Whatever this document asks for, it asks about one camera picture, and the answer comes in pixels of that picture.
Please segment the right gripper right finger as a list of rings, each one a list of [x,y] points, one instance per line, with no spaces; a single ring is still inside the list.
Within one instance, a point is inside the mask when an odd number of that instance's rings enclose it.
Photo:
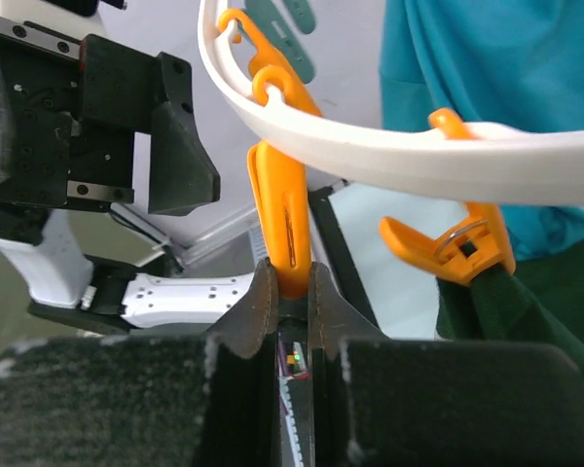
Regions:
[[[541,344],[397,341],[310,272],[319,466],[584,466],[584,382]]]

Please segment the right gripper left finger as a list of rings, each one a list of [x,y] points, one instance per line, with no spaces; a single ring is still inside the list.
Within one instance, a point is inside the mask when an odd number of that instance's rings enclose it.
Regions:
[[[273,466],[274,268],[200,336],[25,341],[0,356],[0,466]]]

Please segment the green and white garment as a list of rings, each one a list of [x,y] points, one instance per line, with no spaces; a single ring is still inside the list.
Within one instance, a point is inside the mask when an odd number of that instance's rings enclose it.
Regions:
[[[468,287],[439,279],[436,333],[446,340],[525,341],[556,346],[584,376],[584,240],[514,274],[496,266]]]

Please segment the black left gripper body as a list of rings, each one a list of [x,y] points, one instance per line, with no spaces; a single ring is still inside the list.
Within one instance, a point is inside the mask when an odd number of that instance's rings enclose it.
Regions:
[[[131,203],[133,134],[80,110],[79,44],[0,17],[0,67],[14,119],[0,202],[104,212]]]

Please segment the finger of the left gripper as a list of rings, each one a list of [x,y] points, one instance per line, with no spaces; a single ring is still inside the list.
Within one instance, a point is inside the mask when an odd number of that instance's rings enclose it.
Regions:
[[[182,217],[219,200],[220,174],[197,130],[189,62],[90,34],[80,71],[82,117],[151,136],[150,214]]]

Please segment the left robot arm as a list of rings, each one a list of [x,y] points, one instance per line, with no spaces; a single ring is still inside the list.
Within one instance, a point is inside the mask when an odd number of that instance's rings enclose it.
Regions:
[[[199,332],[248,291],[251,274],[185,277],[172,241],[130,211],[135,137],[150,137],[148,210],[183,217],[218,200],[191,65],[107,39],[94,1],[0,10],[0,252],[29,312],[100,335]],[[142,266],[85,255],[72,210],[106,213],[162,251]]]

